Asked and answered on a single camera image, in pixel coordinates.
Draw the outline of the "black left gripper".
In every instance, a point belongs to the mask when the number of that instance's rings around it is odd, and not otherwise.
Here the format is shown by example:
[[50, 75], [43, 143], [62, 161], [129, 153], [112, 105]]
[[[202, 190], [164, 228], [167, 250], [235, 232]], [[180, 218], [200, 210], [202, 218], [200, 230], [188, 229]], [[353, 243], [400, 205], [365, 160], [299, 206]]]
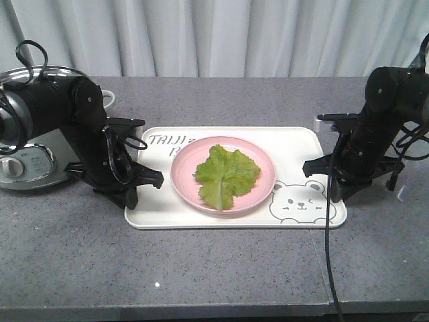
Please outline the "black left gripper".
[[91, 186], [94, 193], [104, 196], [120, 209], [134, 209], [137, 206], [137, 186], [149, 184], [160, 189], [164, 182], [164, 176], [160, 171], [138, 162], [132, 164], [133, 174], [131, 181], [127, 184], [115, 178], [109, 165], [102, 165], [98, 170], [91, 171], [82, 162], [71, 162], [67, 164], [64, 171]]

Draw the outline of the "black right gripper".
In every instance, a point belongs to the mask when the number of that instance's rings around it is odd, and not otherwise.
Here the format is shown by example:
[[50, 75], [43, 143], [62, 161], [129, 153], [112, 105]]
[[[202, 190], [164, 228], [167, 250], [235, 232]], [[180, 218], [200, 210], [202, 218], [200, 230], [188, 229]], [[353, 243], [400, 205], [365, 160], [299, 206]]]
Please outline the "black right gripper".
[[391, 174], [388, 186], [395, 186], [404, 163], [389, 156], [335, 156], [334, 154], [307, 160], [302, 167], [305, 177], [313, 174], [330, 176], [330, 199], [346, 201], [355, 193], [371, 186], [375, 178]]

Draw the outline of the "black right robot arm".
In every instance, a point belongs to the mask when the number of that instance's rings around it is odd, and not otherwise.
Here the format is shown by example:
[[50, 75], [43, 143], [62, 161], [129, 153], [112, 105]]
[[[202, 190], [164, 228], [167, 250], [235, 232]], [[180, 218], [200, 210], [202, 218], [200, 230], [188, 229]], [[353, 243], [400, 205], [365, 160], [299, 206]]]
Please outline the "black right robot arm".
[[[406, 150], [428, 132], [428, 74], [422, 68], [376, 68], [367, 80], [360, 113], [320, 114], [317, 119], [330, 124], [339, 138], [331, 154], [306, 161], [303, 172], [332, 178], [332, 202], [347, 200], [384, 174], [391, 175], [386, 187], [392, 191]], [[418, 125], [409, 132], [410, 140], [396, 158], [386, 156], [409, 121]]]

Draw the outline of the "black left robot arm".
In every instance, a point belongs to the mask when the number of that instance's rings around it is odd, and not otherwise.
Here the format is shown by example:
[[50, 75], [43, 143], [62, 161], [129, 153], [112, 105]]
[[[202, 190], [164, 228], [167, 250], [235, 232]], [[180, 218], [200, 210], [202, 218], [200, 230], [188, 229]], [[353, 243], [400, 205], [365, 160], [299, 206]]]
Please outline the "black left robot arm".
[[164, 181], [160, 171], [134, 161], [127, 151], [128, 139], [135, 140], [135, 129], [143, 125], [141, 119], [108, 117], [100, 86], [85, 76], [9, 81], [1, 89], [2, 155], [59, 129], [79, 159], [66, 173], [122, 209], [136, 207], [138, 186], [159, 189]]

